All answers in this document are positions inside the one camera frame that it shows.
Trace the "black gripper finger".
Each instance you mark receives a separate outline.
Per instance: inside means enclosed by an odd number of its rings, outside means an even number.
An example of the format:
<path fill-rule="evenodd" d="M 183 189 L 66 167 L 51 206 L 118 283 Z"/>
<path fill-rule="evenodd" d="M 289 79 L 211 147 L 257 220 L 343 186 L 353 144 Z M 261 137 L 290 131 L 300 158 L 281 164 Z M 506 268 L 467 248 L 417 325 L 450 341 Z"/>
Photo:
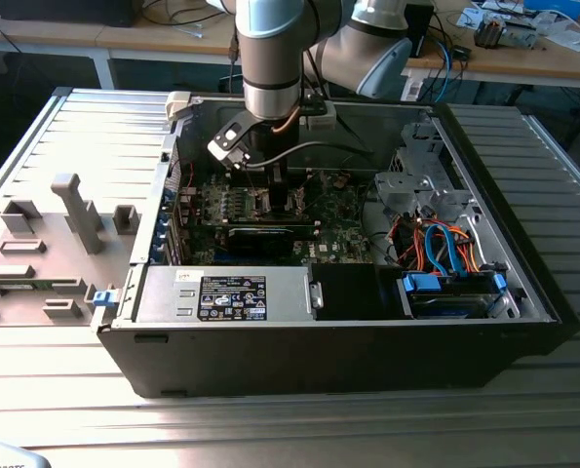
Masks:
<path fill-rule="evenodd" d="M 288 215 L 292 211 L 290 185 L 285 175 L 272 175 L 269 178 L 269 202 L 275 215 Z"/>

